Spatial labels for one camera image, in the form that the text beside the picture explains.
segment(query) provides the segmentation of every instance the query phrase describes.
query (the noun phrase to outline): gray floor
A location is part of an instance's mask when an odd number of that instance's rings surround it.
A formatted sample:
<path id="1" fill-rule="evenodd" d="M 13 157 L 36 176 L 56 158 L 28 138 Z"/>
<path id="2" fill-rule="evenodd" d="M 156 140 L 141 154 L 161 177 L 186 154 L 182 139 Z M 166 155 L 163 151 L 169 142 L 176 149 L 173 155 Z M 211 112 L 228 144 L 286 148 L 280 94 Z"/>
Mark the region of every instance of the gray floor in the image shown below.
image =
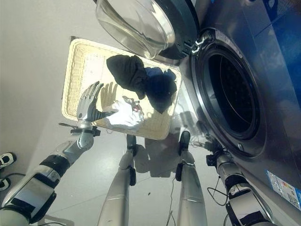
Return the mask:
<path id="1" fill-rule="evenodd" d="M 74 123 L 61 114 L 61 97 L 70 36 L 120 47 L 98 24 L 91 0 L 0 1 L 0 151 L 18 160 L 1 171 L 26 173 L 65 141 Z M 130 188 L 130 224 L 166 225 L 180 128 L 199 139 L 195 116 L 182 84 L 170 135 L 158 142 L 139 137 L 135 158 L 137 184 Z M 92 149 L 67 171 L 56 188 L 57 199 L 41 222 L 69 226 L 96 225 L 101 206 L 125 152 L 125 134 L 102 130 Z M 222 225 L 224 207 L 214 203 L 206 188 L 217 174 L 206 166 L 206 150 L 190 147 L 204 191 L 209 226 Z M 12 178 L 13 184 L 18 181 Z M 177 216 L 181 184 L 174 182 L 173 215 Z M 224 197 L 217 197 L 221 202 Z"/>

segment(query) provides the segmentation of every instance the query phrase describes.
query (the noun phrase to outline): label sticker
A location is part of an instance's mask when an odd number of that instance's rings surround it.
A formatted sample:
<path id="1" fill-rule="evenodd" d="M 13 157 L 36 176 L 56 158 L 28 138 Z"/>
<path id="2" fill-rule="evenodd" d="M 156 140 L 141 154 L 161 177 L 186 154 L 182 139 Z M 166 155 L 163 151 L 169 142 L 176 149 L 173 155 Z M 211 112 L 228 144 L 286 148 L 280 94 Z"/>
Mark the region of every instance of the label sticker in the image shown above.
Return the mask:
<path id="1" fill-rule="evenodd" d="M 275 174 L 267 171 L 272 188 L 281 197 L 288 200 L 294 207 L 301 210 L 301 190 L 294 188 Z"/>

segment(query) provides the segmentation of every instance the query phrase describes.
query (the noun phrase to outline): washing machine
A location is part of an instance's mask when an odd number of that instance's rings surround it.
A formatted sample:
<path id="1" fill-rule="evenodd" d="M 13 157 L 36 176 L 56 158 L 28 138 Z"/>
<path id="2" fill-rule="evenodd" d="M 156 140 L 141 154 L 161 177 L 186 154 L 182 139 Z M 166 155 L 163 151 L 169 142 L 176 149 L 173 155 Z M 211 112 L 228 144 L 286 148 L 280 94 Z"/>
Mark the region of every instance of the washing machine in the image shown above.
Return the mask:
<path id="1" fill-rule="evenodd" d="M 130 51 L 179 64 L 201 132 L 301 210 L 301 1 L 98 0 L 96 16 Z"/>

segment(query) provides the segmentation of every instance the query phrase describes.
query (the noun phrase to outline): wicker basket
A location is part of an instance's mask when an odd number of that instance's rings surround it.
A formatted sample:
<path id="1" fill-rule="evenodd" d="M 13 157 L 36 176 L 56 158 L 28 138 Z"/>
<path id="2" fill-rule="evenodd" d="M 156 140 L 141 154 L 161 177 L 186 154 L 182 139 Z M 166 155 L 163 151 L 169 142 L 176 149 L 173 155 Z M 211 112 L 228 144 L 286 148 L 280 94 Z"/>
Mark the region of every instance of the wicker basket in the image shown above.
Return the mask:
<path id="1" fill-rule="evenodd" d="M 114 100 L 121 99 L 122 96 L 138 100 L 135 92 L 123 89 L 115 82 L 113 75 L 107 68 L 107 58 L 118 54 L 133 55 L 124 50 L 84 39 L 75 39 L 71 42 L 63 90 L 62 113 L 64 117 L 77 121 L 76 110 L 79 98 L 83 91 L 96 81 L 104 83 L 96 104 L 96 108 L 99 111 L 102 111 L 103 107 L 113 104 Z M 145 121 L 137 132 L 131 131 L 130 129 L 110 129 L 140 137 L 162 140 L 168 135 L 169 124 L 174 113 L 178 91 L 180 89 L 181 73 L 178 67 L 170 67 L 142 57 L 141 59 L 145 67 L 159 67 L 162 70 L 171 69 L 175 73 L 177 91 L 172 96 L 173 104 L 165 110 L 163 114 L 160 114 L 153 109 L 146 97 L 140 100 Z M 108 128 L 103 120 L 98 120 L 96 124 L 97 126 Z"/>

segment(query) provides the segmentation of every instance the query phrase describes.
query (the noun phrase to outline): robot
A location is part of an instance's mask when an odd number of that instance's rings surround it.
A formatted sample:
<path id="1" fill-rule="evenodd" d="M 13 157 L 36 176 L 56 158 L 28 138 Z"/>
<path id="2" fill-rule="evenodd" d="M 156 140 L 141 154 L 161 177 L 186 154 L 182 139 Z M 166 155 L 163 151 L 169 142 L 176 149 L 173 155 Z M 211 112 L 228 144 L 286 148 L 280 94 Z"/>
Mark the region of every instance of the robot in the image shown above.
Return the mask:
<path id="1" fill-rule="evenodd" d="M 82 94 L 77 108 L 77 127 L 71 137 L 60 144 L 39 166 L 27 174 L 4 198 L 0 208 L 0 226 L 28 226 L 42 219 L 56 198 L 55 187 L 68 168 L 93 146 L 100 131 L 93 122 L 111 115 L 96 109 L 103 84 L 96 82 Z M 181 181 L 178 226 L 206 226 L 206 209 L 195 161 L 188 151 L 190 133 L 181 134 L 178 154 L 180 162 L 175 178 Z M 267 204 L 247 182 L 231 154 L 219 142 L 208 137 L 201 144 L 212 152 L 206 157 L 208 166 L 215 166 L 227 190 L 226 209 L 234 226 L 274 226 Z M 129 215 L 129 187 L 136 184 L 134 156 L 136 137 L 127 135 L 127 152 L 122 156 L 115 178 L 109 188 L 98 226 L 127 226 Z"/>

